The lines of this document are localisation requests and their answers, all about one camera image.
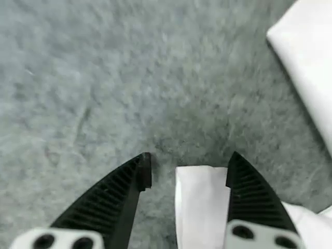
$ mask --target carpet floor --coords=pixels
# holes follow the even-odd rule
[[[292,0],[2,0],[0,246],[135,155],[129,248],[176,248],[174,168],[243,154],[283,201],[332,204],[331,159],[265,35]]]

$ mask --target folded white towel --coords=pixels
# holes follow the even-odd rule
[[[175,216],[179,249],[222,249],[230,190],[227,168],[176,168]],[[284,203],[306,249],[330,249],[332,218]]]
[[[332,1],[298,0],[267,39],[332,155]]]

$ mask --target ribbed rubber pad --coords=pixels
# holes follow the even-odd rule
[[[239,219],[297,233],[273,189],[237,152],[228,163],[226,186],[231,188],[228,221]]]
[[[151,154],[110,172],[77,199],[51,227],[93,230],[105,248],[127,248],[140,191],[151,187]]]

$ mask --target mounting hole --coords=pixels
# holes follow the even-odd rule
[[[72,246],[72,249],[92,249],[93,240],[88,237],[82,237],[75,241]]]
[[[54,243],[54,236],[51,234],[44,234],[35,240],[33,243],[33,249],[48,249]]]
[[[274,242],[283,248],[297,249],[295,242],[285,236],[276,237]]]
[[[236,226],[233,228],[232,232],[235,236],[241,237],[243,239],[247,240],[254,239],[254,233],[245,226]]]

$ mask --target white cloth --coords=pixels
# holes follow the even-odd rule
[[[332,155],[332,0],[298,0],[267,33]]]
[[[175,216],[179,249],[222,249],[230,189],[227,168],[176,168]],[[330,249],[332,218],[284,203],[306,249]]]

